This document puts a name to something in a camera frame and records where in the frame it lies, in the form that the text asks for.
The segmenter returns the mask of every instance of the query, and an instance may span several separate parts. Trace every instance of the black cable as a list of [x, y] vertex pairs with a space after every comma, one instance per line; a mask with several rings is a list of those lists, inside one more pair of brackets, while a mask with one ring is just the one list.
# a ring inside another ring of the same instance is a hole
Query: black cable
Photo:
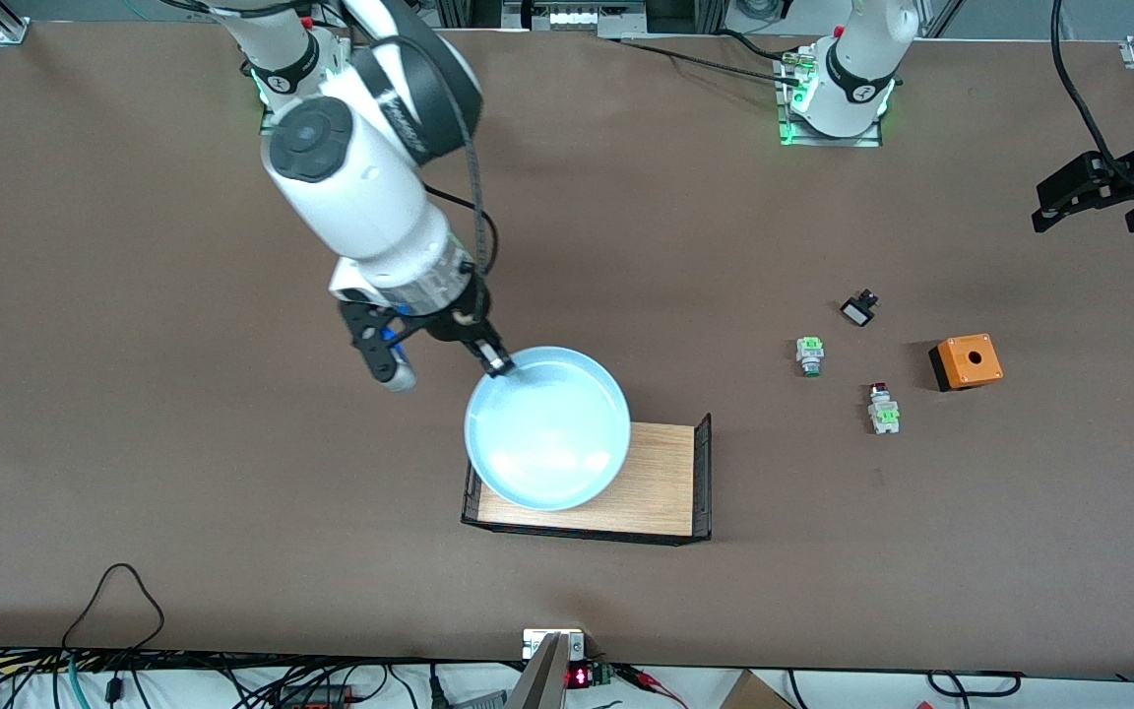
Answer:
[[24, 678], [22, 678], [22, 681], [19, 681], [18, 683], [15, 682], [12, 678], [11, 695], [9, 695], [8, 700], [5, 701], [3, 709], [11, 709], [11, 707], [15, 706], [15, 698], [19, 694], [19, 691], [24, 690], [24, 685], [26, 685], [28, 681], [33, 678], [33, 675], [37, 672], [37, 668], [40, 667], [41, 665], [34, 665], [31, 668], [28, 668], [28, 672], [24, 674]]
[[[475, 205], [473, 205], [472, 202], [465, 201], [463, 197], [456, 197], [454, 194], [447, 193], [445, 189], [437, 189], [426, 183], [423, 183], [422, 185], [423, 188], [428, 189], [428, 194], [432, 194], [432, 196], [445, 199], [445, 201], [452, 202], [455, 205], [466, 206], [467, 210], [475, 211]], [[489, 230], [492, 233], [492, 252], [488, 258], [488, 268], [484, 269], [484, 275], [486, 277], [486, 275], [492, 273], [492, 265], [497, 264], [497, 254], [501, 248], [501, 235], [498, 234], [497, 222], [492, 220], [492, 217], [490, 217], [488, 212], [481, 212], [481, 216], [484, 217], [484, 220], [489, 225]]]
[[617, 41], [618, 44], [624, 47], [631, 47], [632, 49], [642, 49], [644, 52], [653, 52], [655, 54], [663, 54], [665, 57], [671, 57], [674, 59], [682, 59], [685, 62], [702, 64], [704, 67], [711, 67], [713, 69], [720, 69], [720, 71], [730, 71], [735, 75], [762, 78], [764, 81], [775, 81], [778, 84], [784, 84], [787, 86], [798, 86], [799, 79], [794, 77], [784, 77], [778, 75], [770, 75], [770, 73], [753, 71], [751, 69], [744, 69], [742, 67], [730, 67], [728, 64], [712, 62], [711, 59], [703, 59], [699, 57], [691, 57], [689, 54], [682, 54], [680, 52], [674, 52], [671, 49], [661, 49], [660, 47], [650, 47], [649, 44], [631, 44], [628, 41]]
[[466, 125], [466, 116], [463, 113], [463, 107], [458, 103], [458, 98], [454, 95], [454, 90], [449, 86], [449, 81], [446, 79], [445, 74], [440, 71], [440, 67], [437, 66], [435, 60], [432, 60], [431, 54], [428, 50], [418, 44], [417, 41], [409, 40], [408, 36], [404, 35], [392, 35], [383, 37], [381, 41], [375, 41], [374, 44], [370, 45], [371, 49], [378, 49], [384, 44], [397, 44], [400, 47], [408, 47], [415, 54], [418, 54], [423, 62], [428, 65], [431, 69], [432, 75], [437, 77], [437, 84], [440, 85], [441, 93], [445, 94], [445, 99], [449, 101], [449, 108], [454, 109], [454, 118], [458, 121], [458, 130], [460, 137], [463, 138], [463, 147], [466, 152], [466, 171], [472, 182], [472, 201], [475, 205], [472, 211], [475, 213], [475, 278], [477, 279], [477, 288], [475, 289], [475, 310], [473, 310], [473, 315], [476, 320], [484, 319], [484, 275], [489, 270], [488, 264], [488, 247], [484, 242], [484, 187], [481, 184], [481, 158], [475, 151], [475, 141], [472, 138], [472, 129]]
[[229, 17], [238, 18], [265, 18], [270, 15], [278, 15], [287, 10], [301, 10], [302, 8], [307, 8], [312, 0], [294, 0], [291, 3], [276, 3], [266, 5], [264, 8], [253, 8], [251, 10], [234, 10], [227, 8], [214, 8], [212, 5], [195, 3], [193, 0], [161, 0], [162, 3], [169, 5], [170, 8], [177, 8], [179, 10], [186, 10], [187, 12], [198, 12], [202, 15], [211, 15], [213, 10], [220, 10], [220, 14], [229, 15]]
[[397, 677], [396, 668], [392, 668], [391, 665], [388, 665], [387, 667], [388, 667], [388, 674], [391, 675], [391, 678], [395, 678], [395, 681], [400, 683], [400, 686], [406, 687], [406, 691], [409, 692], [409, 704], [413, 704], [414, 709], [418, 709], [418, 700], [414, 699], [414, 691], [409, 690], [408, 683], [406, 683], [404, 678]]
[[138, 687], [138, 699], [143, 700], [143, 708], [152, 709], [152, 703], [147, 701], [147, 692], [143, 691], [143, 683], [138, 681], [138, 668], [134, 665], [130, 665], [130, 677], [134, 677], [134, 686]]
[[804, 704], [804, 700], [802, 700], [802, 694], [799, 694], [799, 683], [795, 681], [795, 672], [788, 668], [787, 676], [790, 677], [790, 691], [795, 695], [795, 701], [799, 703], [799, 709], [807, 709], [807, 706]]
[[[953, 681], [953, 685], [957, 686], [957, 689], [955, 691], [947, 691], [943, 687], [939, 686], [939, 683], [936, 682], [937, 675], [950, 678], [950, 681]], [[1012, 678], [1013, 684], [1007, 687], [1004, 687], [1004, 690], [1001, 691], [967, 691], [965, 690], [965, 685], [959, 681], [959, 677], [957, 677], [957, 674], [951, 673], [949, 669], [933, 669], [933, 672], [926, 673], [926, 684], [930, 685], [931, 690], [939, 692], [939, 694], [941, 695], [945, 695], [950, 699], [962, 700], [963, 708], [971, 709], [971, 706], [968, 706], [968, 700], [971, 700], [971, 698], [1002, 699], [1005, 697], [1012, 697], [1014, 694], [1017, 694], [1017, 692], [1022, 690], [1022, 675], [1004, 675], [1004, 676]]]
[[[353, 674], [353, 669], [358, 668], [358, 666], [359, 665], [354, 665], [353, 668], [349, 669], [349, 672], [347, 672], [347, 675], [352, 675]], [[344, 675], [344, 686], [347, 686], [347, 675]], [[374, 691], [372, 691], [370, 694], [366, 694], [365, 697], [354, 697], [353, 698], [353, 704], [358, 704], [358, 703], [361, 703], [361, 701], [365, 701], [365, 700], [369, 700], [369, 699], [374, 699], [374, 695], [379, 694], [379, 692], [382, 691], [383, 686], [387, 685], [387, 684], [388, 684], [388, 666], [383, 665], [383, 678], [382, 678], [382, 681], [379, 681], [379, 686], [374, 687]]]
[[1097, 143], [1097, 149], [1101, 153], [1101, 157], [1106, 158], [1106, 164], [1123, 182], [1134, 187], [1133, 176], [1126, 174], [1126, 167], [1120, 161], [1117, 161], [1115, 153], [1110, 152], [1110, 147], [1106, 143], [1106, 136], [1101, 135], [1101, 129], [1097, 125], [1097, 118], [1093, 118], [1093, 112], [1089, 109], [1083, 95], [1075, 88], [1075, 82], [1070, 81], [1070, 74], [1066, 70], [1066, 62], [1061, 59], [1061, 2], [1063, 0], [1052, 0], [1052, 18], [1049, 19], [1048, 27], [1048, 41], [1052, 47], [1052, 64], [1057, 68], [1057, 77], [1061, 79], [1061, 85], [1065, 86], [1066, 93], [1075, 102], [1075, 108], [1078, 108], [1080, 117], [1084, 118], [1084, 126], [1088, 126], [1088, 133], [1093, 134], [1093, 143]]
[[785, 52], [769, 52], [769, 50], [761, 49], [756, 43], [753, 43], [753, 41], [751, 41], [750, 37], [744, 35], [742, 32], [734, 32], [733, 28], [723, 26], [720, 27], [719, 31], [716, 31], [716, 34], [721, 36], [733, 36], [734, 40], [741, 41], [743, 47], [746, 47], [752, 54], [760, 54], [760, 57], [763, 57], [764, 59], [772, 59], [775, 62], [779, 62], [782, 54], [797, 52], [797, 50], [799, 50], [799, 47], [792, 47], [792, 49], [787, 49]]
[[287, 687], [293, 682], [305, 681], [307, 676], [316, 673], [319, 669], [327, 668], [328, 665], [332, 664], [333, 657], [327, 655], [316, 657], [315, 659], [304, 660], [302, 664], [295, 664], [289, 666], [288, 670], [284, 676], [276, 678], [276, 681], [270, 681], [257, 687], [257, 690], [248, 692], [247, 698], [238, 701], [238, 704], [232, 706], [232, 709], [253, 709], [255, 703], [270, 703], [272, 699], [279, 699], [280, 691]]
[[150, 602], [150, 605], [152, 605], [153, 609], [156, 610], [156, 628], [154, 628], [152, 633], [147, 634], [147, 638], [143, 638], [143, 640], [139, 640], [138, 642], [135, 642], [134, 645], [130, 645], [130, 651], [138, 650], [139, 647], [145, 645], [145, 643], [152, 642], [153, 638], [156, 638], [162, 630], [166, 630], [166, 611], [161, 608], [160, 602], [154, 599], [152, 592], [147, 591], [147, 586], [143, 583], [143, 576], [138, 575], [138, 569], [135, 569], [134, 566], [126, 564], [126, 562], [117, 562], [103, 572], [102, 579], [99, 580], [99, 585], [95, 585], [94, 588], [94, 593], [92, 593], [91, 600], [86, 601], [86, 608], [82, 608], [81, 614], [77, 615], [77, 619], [73, 621], [71, 625], [68, 625], [68, 630], [65, 631], [64, 636], [59, 639], [60, 649], [71, 652], [71, 647], [68, 647], [68, 636], [70, 636], [77, 628], [77, 625], [81, 625], [82, 621], [86, 619], [86, 614], [90, 614], [91, 608], [94, 607], [94, 602], [99, 600], [99, 593], [103, 591], [103, 584], [108, 583], [108, 576], [112, 575], [112, 571], [121, 568], [129, 571], [130, 575], [134, 575], [135, 583], [138, 583], [138, 591], [143, 592], [143, 597], [147, 600], [147, 602]]

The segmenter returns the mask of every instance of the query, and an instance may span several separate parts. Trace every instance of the table surface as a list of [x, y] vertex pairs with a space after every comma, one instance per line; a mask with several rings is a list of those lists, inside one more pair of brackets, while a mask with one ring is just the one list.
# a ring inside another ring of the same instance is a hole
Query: table surface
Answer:
[[[1091, 146], [1043, 44], [914, 45], [886, 147], [838, 150], [779, 145], [762, 82], [451, 36], [485, 86], [496, 326], [593, 355], [636, 421], [711, 412], [714, 539], [460, 525], [477, 364], [415, 338], [417, 389], [370, 381], [223, 31], [40, 24], [0, 50], [0, 645], [57, 643], [124, 560], [160, 647], [513, 657], [578, 624], [638, 662], [1134, 673], [1134, 236], [1122, 211], [1031, 233], [1036, 182]], [[1129, 149], [1134, 71], [1067, 62]], [[428, 179], [464, 193], [463, 157]], [[933, 391], [931, 343], [967, 332], [1004, 381]], [[875, 381], [899, 436], [870, 434]], [[75, 642], [150, 627], [121, 576]]]

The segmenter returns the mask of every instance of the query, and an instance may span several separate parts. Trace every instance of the orange push button box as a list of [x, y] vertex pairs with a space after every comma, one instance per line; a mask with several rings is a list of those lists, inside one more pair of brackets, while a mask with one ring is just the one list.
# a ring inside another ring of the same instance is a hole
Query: orange push button box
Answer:
[[930, 351], [939, 391], [971, 389], [1004, 378], [991, 338], [985, 334], [949, 337]]

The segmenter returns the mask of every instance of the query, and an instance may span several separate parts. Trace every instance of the cable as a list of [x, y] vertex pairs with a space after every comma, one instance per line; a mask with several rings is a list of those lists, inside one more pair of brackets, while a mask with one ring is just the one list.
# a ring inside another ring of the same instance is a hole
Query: cable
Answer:
[[130, 665], [130, 677], [134, 677], [134, 686], [138, 687], [138, 699], [143, 700], [143, 708], [152, 709], [152, 703], [147, 701], [147, 692], [143, 691], [143, 683], [138, 681], [138, 668], [135, 668], [134, 665]]
[[130, 0], [121, 0], [121, 3], [125, 3], [126, 8], [130, 9], [130, 12], [134, 12], [135, 15], [138, 15], [139, 19], [147, 18], [143, 12], [138, 11], [138, 8], [135, 8], [134, 3], [130, 3]]
[[409, 692], [409, 704], [413, 704], [414, 709], [418, 709], [418, 700], [414, 699], [414, 691], [409, 690], [408, 683], [406, 683], [404, 678], [397, 677], [396, 668], [392, 668], [391, 665], [384, 665], [384, 666], [388, 668], [388, 674], [391, 675], [391, 678], [395, 678], [395, 681], [400, 683], [400, 686], [406, 687], [406, 691]]
[[775, 82], [778, 82], [778, 84], [784, 84], [784, 85], [787, 85], [787, 86], [798, 86], [799, 85], [799, 79], [796, 79], [794, 77], [784, 77], [784, 76], [778, 76], [778, 75], [769, 75], [769, 73], [753, 71], [751, 69], [744, 69], [742, 67], [730, 67], [730, 66], [728, 66], [728, 64], [712, 62], [712, 60], [710, 60], [710, 59], [702, 59], [702, 58], [699, 58], [699, 57], [691, 57], [689, 54], [682, 54], [680, 52], [674, 52], [674, 50], [670, 50], [670, 49], [661, 49], [660, 47], [650, 47], [649, 44], [631, 44], [631, 43], [627, 43], [627, 41], [618, 41], [618, 40], [612, 40], [612, 41], [616, 41], [616, 43], [621, 44], [624, 47], [631, 47], [632, 49], [642, 49], [642, 50], [644, 50], [644, 52], [653, 52], [655, 54], [663, 54], [665, 57], [671, 57], [674, 59], [685, 60], [685, 62], [702, 64], [702, 66], [704, 66], [704, 67], [711, 67], [713, 69], [720, 69], [720, 71], [730, 71], [730, 73], [734, 73], [735, 75], [742, 75], [742, 76], [762, 78], [764, 81], [775, 81]]
[[689, 706], [685, 704], [684, 701], [680, 700], [680, 698], [674, 694], [674, 692], [671, 692], [670, 690], [662, 690], [662, 691], [657, 690], [655, 694], [658, 694], [659, 697], [667, 697], [668, 699], [674, 700], [677, 704], [680, 704], [680, 709], [689, 709]]
[[[953, 681], [953, 685], [957, 686], [957, 689], [955, 691], [947, 691], [939, 686], [939, 683], [936, 682], [936, 675], [942, 675], [950, 678], [950, 681]], [[965, 685], [959, 681], [959, 677], [957, 677], [957, 675], [951, 673], [949, 669], [933, 669], [933, 672], [926, 673], [926, 684], [930, 685], [931, 690], [939, 692], [941, 695], [962, 700], [963, 708], [971, 709], [971, 706], [968, 706], [971, 697], [981, 699], [1004, 699], [1005, 697], [1017, 694], [1017, 692], [1022, 690], [1022, 675], [1004, 676], [1012, 678], [1013, 684], [1012, 686], [1004, 687], [1001, 691], [967, 691], [965, 690]]]
[[799, 683], [795, 681], [795, 672], [793, 669], [787, 669], [787, 676], [790, 677], [790, 691], [794, 693], [795, 701], [799, 704], [799, 709], [807, 709], [807, 706], [804, 704], [804, 700], [802, 700], [802, 694], [799, 694]]
[[1100, 150], [1101, 157], [1106, 159], [1106, 164], [1123, 182], [1134, 187], [1133, 176], [1126, 174], [1126, 167], [1117, 161], [1115, 154], [1110, 152], [1110, 147], [1106, 143], [1106, 136], [1101, 135], [1101, 129], [1093, 118], [1093, 112], [1088, 108], [1083, 95], [1075, 88], [1075, 82], [1070, 81], [1070, 74], [1066, 70], [1066, 62], [1061, 59], [1061, 2], [1063, 0], [1052, 0], [1052, 18], [1049, 19], [1048, 27], [1048, 41], [1052, 45], [1052, 64], [1057, 68], [1057, 77], [1061, 79], [1061, 85], [1065, 86], [1066, 93], [1075, 102], [1075, 108], [1078, 108], [1080, 117], [1084, 118], [1084, 126], [1088, 126], [1088, 133], [1093, 134], [1093, 143], [1097, 143], [1097, 149]]
[[479, 159], [479, 153], [475, 151], [475, 141], [472, 140], [472, 129], [466, 125], [466, 116], [463, 113], [463, 107], [458, 103], [458, 98], [454, 95], [454, 90], [449, 86], [449, 81], [446, 79], [445, 74], [440, 71], [440, 67], [437, 62], [433, 62], [431, 54], [428, 50], [418, 44], [417, 41], [409, 40], [408, 36], [404, 35], [392, 35], [387, 36], [381, 41], [375, 41], [370, 48], [378, 49], [383, 44], [398, 44], [400, 47], [408, 47], [415, 53], [417, 53], [428, 68], [431, 69], [432, 75], [437, 76], [437, 83], [440, 85], [442, 93], [445, 93], [445, 99], [449, 100], [449, 108], [454, 109], [454, 118], [458, 121], [458, 130], [460, 136], [463, 136], [463, 147], [466, 150], [466, 170], [472, 182], [472, 211], [475, 213], [475, 278], [477, 279], [475, 289], [475, 310], [472, 311], [473, 318], [476, 320], [484, 320], [484, 275], [489, 270], [488, 264], [488, 252], [486, 244], [484, 242], [484, 187], [481, 184], [481, 159]]
[[77, 683], [77, 660], [73, 659], [71, 655], [68, 656], [68, 683], [73, 686], [73, 694], [77, 697], [77, 704], [81, 704], [82, 709], [91, 709], [86, 693], [82, 691], [81, 683]]
[[71, 652], [73, 649], [68, 645], [68, 636], [70, 636], [77, 628], [77, 625], [81, 625], [82, 621], [86, 619], [86, 614], [90, 614], [91, 608], [94, 607], [94, 602], [99, 600], [99, 593], [103, 591], [103, 584], [108, 582], [108, 576], [112, 575], [112, 571], [121, 568], [129, 571], [130, 574], [134, 575], [135, 582], [138, 583], [138, 591], [143, 592], [143, 597], [147, 600], [147, 602], [150, 602], [150, 605], [152, 605], [153, 609], [156, 610], [156, 628], [154, 628], [152, 633], [147, 634], [147, 638], [143, 638], [143, 640], [139, 640], [134, 643], [134, 645], [130, 645], [129, 650], [136, 651], [141, 649], [141, 647], [145, 645], [145, 643], [152, 642], [153, 638], [156, 638], [158, 634], [166, 628], [166, 611], [161, 608], [160, 602], [152, 597], [152, 592], [147, 591], [147, 586], [143, 583], [143, 576], [138, 575], [138, 569], [135, 569], [134, 566], [124, 562], [118, 562], [109, 566], [108, 569], [103, 572], [102, 579], [99, 580], [99, 585], [95, 585], [94, 588], [94, 593], [92, 593], [91, 600], [86, 601], [86, 608], [82, 608], [81, 614], [77, 615], [77, 619], [73, 621], [71, 625], [68, 625], [68, 630], [65, 631], [64, 636], [59, 639], [59, 647], [61, 647], [65, 651]]
[[741, 41], [743, 47], [746, 47], [746, 49], [750, 50], [752, 54], [758, 54], [760, 57], [763, 57], [764, 59], [772, 59], [775, 62], [779, 62], [781, 60], [782, 54], [797, 52], [797, 50], [799, 50], [799, 47], [792, 47], [792, 49], [787, 49], [785, 50], [785, 52], [768, 52], [768, 50], [761, 49], [756, 43], [753, 43], [753, 41], [748, 40], [748, 37], [744, 35], [742, 32], [734, 32], [730, 31], [730, 28], [728, 27], [719, 28], [719, 31], [716, 31], [716, 34], [719, 34], [721, 36], [733, 36], [734, 40]]
[[[423, 183], [422, 185], [423, 188], [428, 189], [428, 194], [432, 194], [432, 196], [445, 199], [445, 201], [452, 202], [455, 205], [466, 206], [467, 210], [475, 211], [474, 203], [467, 202], [463, 197], [455, 197], [452, 194], [445, 192], [445, 189], [437, 189], [426, 183]], [[481, 216], [484, 217], [484, 220], [489, 225], [489, 230], [492, 233], [492, 254], [489, 255], [488, 268], [484, 269], [484, 275], [486, 277], [486, 275], [492, 272], [492, 265], [497, 264], [497, 254], [501, 248], [501, 236], [498, 234], [497, 222], [492, 220], [492, 217], [490, 217], [488, 212], [481, 212]]]
[[689, 707], [676, 695], [676, 692], [662, 686], [662, 683], [657, 681], [657, 678], [653, 678], [649, 673], [634, 668], [633, 665], [611, 665], [611, 668], [616, 670], [617, 677], [620, 677], [621, 681], [631, 683], [631, 685], [636, 686], [638, 690], [649, 691], [652, 694], [658, 694], [659, 697], [667, 697], [668, 699], [674, 700], [677, 704], [680, 704], [682, 709], [689, 709]]
[[[353, 669], [356, 669], [358, 667], [359, 665], [353, 665], [349, 672], [347, 672], [347, 675], [344, 675], [344, 682], [341, 682], [341, 685], [347, 686], [347, 678], [349, 677], [349, 675], [353, 674]], [[374, 687], [374, 691], [372, 691], [370, 694], [366, 694], [365, 697], [354, 697], [353, 704], [359, 704], [362, 701], [373, 699], [375, 694], [379, 694], [379, 692], [383, 690], [383, 686], [387, 683], [388, 683], [388, 666], [383, 665], [383, 678], [381, 682], [379, 682], [379, 686]]]
[[[214, 9], [211, 5], [197, 3], [197, 1], [194, 0], [161, 0], [161, 2], [169, 5], [170, 8], [186, 10], [187, 12], [198, 12], [202, 15], [212, 15]], [[251, 10], [219, 8], [218, 14], [235, 18], [265, 18], [270, 17], [270, 15], [278, 15], [279, 12], [285, 12], [287, 10], [298, 11], [302, 8], [307, 8], [310, 5], [312, 5], [312, 0], [294, 0], [289, 1], [289, 3], [266, 5], [264, 8], [253, 8]]]

